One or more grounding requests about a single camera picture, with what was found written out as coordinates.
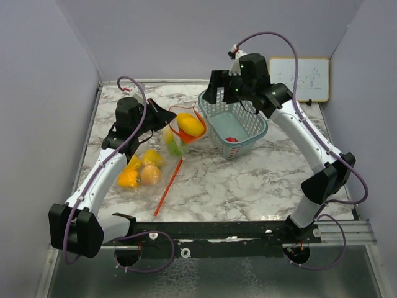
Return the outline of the clear zip bag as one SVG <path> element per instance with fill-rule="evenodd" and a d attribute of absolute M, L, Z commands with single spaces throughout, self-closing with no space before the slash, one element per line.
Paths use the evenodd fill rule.
<path fill-rule="evenodd" d="M 176 118 L 163 130 L 163 142 L 172 156 L 183 156 L 189 146 L 207 132 L 207 125 L 194 106 L 171 106 Z"/>
<path fill-rule="evenodd" d="M 116 185 L 142 195 L 154 196 L 157 206 L 153 215 L 156 217 L 184 160 L 184 156 L 160 155 L 156 150 L 148 150 L 141 156 L 133 155 L 119 174 Z"/>

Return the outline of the yellow bell pepper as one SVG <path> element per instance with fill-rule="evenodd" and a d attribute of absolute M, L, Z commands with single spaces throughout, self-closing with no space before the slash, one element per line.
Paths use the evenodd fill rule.
<path fill-rule="evenodd" d="M 133 155 L 130 159 L 130 161 L 128 162 L 128 164 L 125 167 L 125 171 L 131 170 L 131 171 L 135 171 L 135 170 L 139 170 L 142 167 L 143 163 L 141 161 L 141 159 L 136 156 Z"/>

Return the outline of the yellow mango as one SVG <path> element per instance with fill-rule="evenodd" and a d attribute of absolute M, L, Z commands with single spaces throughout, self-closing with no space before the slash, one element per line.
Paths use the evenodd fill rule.
<path fill-rule="evenodd" d="M 201 121 L 188 113 L 178 114 L 177 124 L 186 134 L 194 137 L 201 136 L 205 131 L 205 127 Z"/>

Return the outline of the green apple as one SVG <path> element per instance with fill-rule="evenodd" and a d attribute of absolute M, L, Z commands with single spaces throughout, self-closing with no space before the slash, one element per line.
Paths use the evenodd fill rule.
<path fill-rule="evenodd" d="M 167 149 L 172 156 L 183 156 L 189 150 L 184 142 L 176 143 L 175 141 L 168 143 Z"/>

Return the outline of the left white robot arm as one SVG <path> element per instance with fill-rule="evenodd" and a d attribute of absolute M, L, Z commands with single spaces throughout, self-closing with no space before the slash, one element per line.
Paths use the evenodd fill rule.
<path fill-rule="evenodd" d="M 175 113 L 152 99 L 118 100 L 115 122 L 102 141 L 96 163 L 65 203 L 53 204 L 48 212 L 53 248 L 93 258 L 104 243 L 117 239 L 130 245 L 136 240 L 133 217 L 114 214 L 99 220 L 97 215 L 110 187 L 141 145 L 139 137 L 163 129 L 175 118 Z"/>

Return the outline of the blue plastic basket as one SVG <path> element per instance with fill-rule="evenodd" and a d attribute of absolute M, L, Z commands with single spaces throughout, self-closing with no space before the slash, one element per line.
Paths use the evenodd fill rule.
<path fill-rule="evenodd" d="M 198 97 L 198 106 L 207 124 L 210 140 L 224 159 L 232 160 L 249 153 L 255 143 L 266 135 L 267 121 L 255 113 L 251 102 L 227 104 L 222 101 L 222 88 L 218 89 L 216 104 L 203 100 L 203 95 L 200 93 Z M 228 137 L 236 138 L 238 142 L 227 142 Z"/>

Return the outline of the orange bell pepper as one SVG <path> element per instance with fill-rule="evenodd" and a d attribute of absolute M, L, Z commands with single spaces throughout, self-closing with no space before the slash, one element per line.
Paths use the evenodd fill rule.
<path fill-rule="evenodd" d="M 139 172 L 135 169 L 122 171 L 118 176 L 117 184 L 124 189 L 138 189 L 141 186 Z"/>

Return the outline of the orange tangerine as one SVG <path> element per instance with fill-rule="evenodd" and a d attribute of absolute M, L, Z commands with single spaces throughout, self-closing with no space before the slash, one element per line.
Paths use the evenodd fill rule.
<path fill-rule="evenodd" d="M 140 180 L 144 185 L 156 185 L 161 180 L 161 170 L 155 165 L 145 166 L 141 170 Z"/>
<path fill-rule="evenodd" d="M 197 139 L 194 136 L 186 134 L 182 130 L 178 132 L 178 136 L 184 143 L 191 143 L 191 142 L 193 142 L 193 141 L 195 141 Z"/>

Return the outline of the yellow apple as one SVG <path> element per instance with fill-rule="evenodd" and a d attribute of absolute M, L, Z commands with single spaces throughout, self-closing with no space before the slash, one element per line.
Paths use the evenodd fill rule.
<path fill-rule="evenodd" d="M 163 132 L 163 139 L 166 144 L 170 144 L 171 142 L 174 141 L 174 134 L 172 133 L 171 130 L 165 130 Z"/>

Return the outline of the yellow pear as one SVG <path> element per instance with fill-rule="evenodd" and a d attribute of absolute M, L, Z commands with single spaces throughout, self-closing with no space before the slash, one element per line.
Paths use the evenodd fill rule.
<path fill-rule="evenodd" d="M 156 150 L 148 150 L 146 151 L 142 158 L 142 163 L 145 166 L 155 165 L 157 167 L 162 167 L 164 165 L 164 160 L 161 155 Z"/>

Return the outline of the red apple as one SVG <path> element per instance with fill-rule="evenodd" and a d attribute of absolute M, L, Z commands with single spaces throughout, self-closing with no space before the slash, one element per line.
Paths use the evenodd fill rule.
<path fill-rule="evenodd" d="M 228 137 L 228 138 L 226 138 L 226 141 L 227 141 L 227 142 L 236 143 L 236 142 L 238 142 L 238 139 L 233 138 L 233 137 Z"/>

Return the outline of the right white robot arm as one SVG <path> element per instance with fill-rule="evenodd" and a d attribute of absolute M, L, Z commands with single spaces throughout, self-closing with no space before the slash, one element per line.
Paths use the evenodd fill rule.
<path fill-rule="evenodd" d="M 271 83 L 265 58 L 258 53 L 236 56 L 235 72 L 213 70 L 202 98 L 209 104 L 220 99 L 227 104 L 249 101 L 267 119 L 277 124 L 301 151 L 313 175 L 301 184 L 303 197 L 287 217 L 286 238 L 298 243 L 307 236 L 310 226 L 326 199 L 345 185 L 355 164 L 352 153 L 343 154 L 319 132 L 293 100 L 283 83 Z"/>

